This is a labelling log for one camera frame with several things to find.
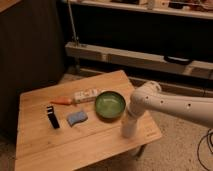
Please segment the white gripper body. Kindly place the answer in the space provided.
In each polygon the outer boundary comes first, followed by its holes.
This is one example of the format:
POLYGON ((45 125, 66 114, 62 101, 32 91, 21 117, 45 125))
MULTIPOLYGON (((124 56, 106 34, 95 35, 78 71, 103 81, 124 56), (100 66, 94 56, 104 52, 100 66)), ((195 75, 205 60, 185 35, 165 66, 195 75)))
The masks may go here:
POLYGON ((138 115, 132 114, 130 111, 126 113, 121 126, 121 134, 124 138, 131 138, 135 135, 137 122, 141 116, 142 113, 139 113, 138 115))

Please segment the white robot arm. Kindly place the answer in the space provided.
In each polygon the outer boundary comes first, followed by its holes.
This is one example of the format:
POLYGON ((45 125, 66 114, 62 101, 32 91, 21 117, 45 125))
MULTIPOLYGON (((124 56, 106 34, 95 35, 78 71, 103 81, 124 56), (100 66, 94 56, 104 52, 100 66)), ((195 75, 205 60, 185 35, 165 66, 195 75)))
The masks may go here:
POLYGON ((127 115, 121 127, 123 137, 131 138, 135 134, 137 121, 147 110, 213 128, 213 98, 165 94, 158 82, 148 81, 130 95, 127 115))

